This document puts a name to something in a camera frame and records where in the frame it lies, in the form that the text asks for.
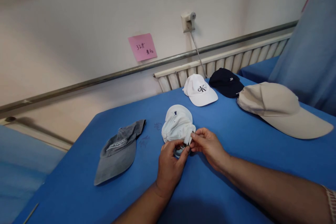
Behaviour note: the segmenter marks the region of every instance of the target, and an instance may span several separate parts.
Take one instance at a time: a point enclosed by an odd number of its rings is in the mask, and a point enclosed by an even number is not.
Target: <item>white radiator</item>
[[[208,58],[202,59],[207,76],[219,68],[226,68],[233,73],[254,63],[279,56],[284,49],[292,33],[287,33],[278,37],[270,38],[255,44],[240,47],[232,51],[220,53]],[[184,86],[187,78],[192,74],[200,74],[205,78],[200,61],[193,61],[178,67],[167,69],[154,74],[158,79],[163,92]]]

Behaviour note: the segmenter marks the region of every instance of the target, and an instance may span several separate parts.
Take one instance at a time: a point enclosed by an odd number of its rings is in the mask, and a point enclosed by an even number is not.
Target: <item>blue tablecloth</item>
[[[256,83],[268,81],[278,59],[279,56],[246,66],[239,70],[238,75]]]
[[[241,78],[244,85],[254,84]],[[111,223],[156,179],[163,140],[161,127],[168,108],[187,107],[197,128],[217,134],[234,156],[285,171],[336,189],[336,130],[314,140],[287,136],[260,117],[240,109],[235,99],[218,93],[218,101],[194,106],[182,89],[159,94],[97,114],[45,184],[14,223]],[[336,126],[336,117],[301,106]],[[136,157],[123,174],[94,186],[99,154],[120,127],[146,119],[137,140]],[[203,154],[191,155],[160,223],[271,223],[260,209],[224,176],[214,171]]]

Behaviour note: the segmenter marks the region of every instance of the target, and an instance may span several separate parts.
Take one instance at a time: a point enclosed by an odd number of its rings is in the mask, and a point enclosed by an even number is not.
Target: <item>person's left hand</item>
[[[185,147],[180,159],[176,159],[173,151],[181,144],[183,144],[183,140],[167,141],[161,148],[159,170],[156,179],[157,191],[161,197],[170,197],[182,176],[190,147]]]

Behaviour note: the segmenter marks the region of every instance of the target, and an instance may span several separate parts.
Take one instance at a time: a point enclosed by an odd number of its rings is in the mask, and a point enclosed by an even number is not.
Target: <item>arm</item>
[[[186,147],[180,159],[176,159],[173,150],[183,140],[165,143],[159,157],[159,170],[156,181],[113,223],[156,223],[179,182],[190,147]]]
[[[201,151],[212,167],[281,223],[331,223],[325,189],[303,178],[231,157],[206,128],[192,134],[191,151]]]

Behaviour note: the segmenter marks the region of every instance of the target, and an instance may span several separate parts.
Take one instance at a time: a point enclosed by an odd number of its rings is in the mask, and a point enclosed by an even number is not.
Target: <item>blue curtain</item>
[[[309,0],[269,82],[336,116],[336,0]]]
[[[0,126],[0,224],[12,223],[65,152]]]

